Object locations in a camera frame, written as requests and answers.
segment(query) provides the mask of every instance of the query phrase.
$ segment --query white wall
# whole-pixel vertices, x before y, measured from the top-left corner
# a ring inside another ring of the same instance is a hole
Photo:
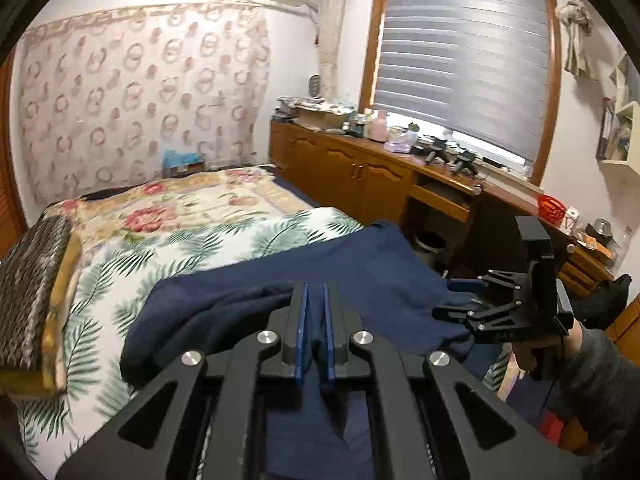
[[[50,0],[40,11],[31,25],[41,25],[61,18],[68,18],[95,10],[107,10],[115,7],[137,5],[195,3],[207,0]],[[315,28],[311,20],[304,16],[266,9],[266,20],[271,41],[271,67],[269,85],[266,89],[264,104],[255,123],[254,139],[258,161],[267,161],[269,145],[269,120],[276,99],[281,95],[307,94],[307,82],[313,74],[319,73],[318,53],[314,47]],[[22,57],[18,44],[12,88],[17,88],[17,75]],[[22,156],[17,117],[17,92],[11,94],[10,137],[12,156],[16,174],[16,183],[22,208],[27,222],[33,224],[40,215],[41,208],[35,205],[31,197],[26,176],[26,167]]]
[[[338,52],[338,92],[342,98],[348,95],[349,100],[357,103],[373,0],[346,2]],[[595,218],[609,220],[615,236],[626,226],[636,229],[640,224],[640,176],[623,173],[621,168],[601,166],[595,160],[602,99],[615,94],[609,74],[618,61],[620,44],[596,10],[590,7],[590,11],[594,31],[587,45],[598,80],[575,78],[562,71],[558,122],[541,187],[565,205],[577,208],[584,223],[593,222]],[[366,17],[364,33],[361,16],[362,20]],[[564,63],[568,37],[564,27],[561,30]],[[630,288],[629,297],[633,298],[640,292],[640,235],[632,240],[618,274],[625,272],[636,277]]]

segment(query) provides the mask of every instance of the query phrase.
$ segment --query pink bottle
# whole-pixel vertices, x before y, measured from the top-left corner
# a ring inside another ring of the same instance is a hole
[[[378,116],[371,121],[369,126],[369,139],[377,142],[389,140],[389,128],[386,126],[386,112],[380,110]]]

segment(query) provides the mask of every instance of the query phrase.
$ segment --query silver screw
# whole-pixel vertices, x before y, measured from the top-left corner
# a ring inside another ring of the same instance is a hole
[[[351,337],[353,337],[353,340],[359,345],[368,345],[373,341],[373,335],[371,332],[367,332],[366,330],[360,330]]]
[[[182,357],[180,357],[180,361],[182,361],[183,365],[195,366],[200,361],[202,361],[202,354],[196,350],[189,350],[188,352],[182,354]]]
[[[273,330],[263,330],[262,332],[258,332],[258,341],[260,341],[263,345],[273,343],[277,338],[278,334],[276,334]]]
[[[429,355],[429,361],[434,366],[447,366],[449,364],[450,358],[449,354],[447,354],[446,352],[437,350]]]

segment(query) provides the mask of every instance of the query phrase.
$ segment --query navy blue blanket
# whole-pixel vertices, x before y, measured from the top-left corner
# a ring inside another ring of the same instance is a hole
[[[464,360],[472,347],[462,325],[431,317],[434,306],[467,304],[469,297],[448,291],[398,227],[380,221],[327,242],[159,282],[127,335],[123,378],[143,383],[187,349],[211,353],[232,346],[234,338],[259,330],[268,312],[287,304],[297,280],[310,283],[311,342],[322,339],[321,285],[334,282],[345,310],[359,312],[367,330],[399,350],[428,354],[447,348]],[[488,355],[476,359],[480,370],[496,355],[484,348]],[[316,364],[309,359],[305,368],[301,393],[266,399],[267,471],[310,480],[373,478],[364,396],[327,403]]]

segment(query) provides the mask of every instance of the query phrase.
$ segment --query floral bedsheet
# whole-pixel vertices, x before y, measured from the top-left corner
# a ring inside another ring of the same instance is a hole
[[[245,193],[243,188],[242,196],[248,196]],[[238,221],[170,233],[161,228],[140,231],[145,238],[113,237],[98,248],[82,271],[65,327],[66,393],[17,403],[25,450],[46,478],[53,479],[64,460],[129,402],[131,391],[120,377],[120,353],[127,330],[156,282],[362,228],[333,208],[279,218],[259,216],[225,216]]]
[[[64,215],[82,240],[84,261],[112,237],[135,242],[178,229],[250,218],[276,218],[309,209],[263,168],[239,168],[166,178],[103,200],[65,200],[45,215]]]

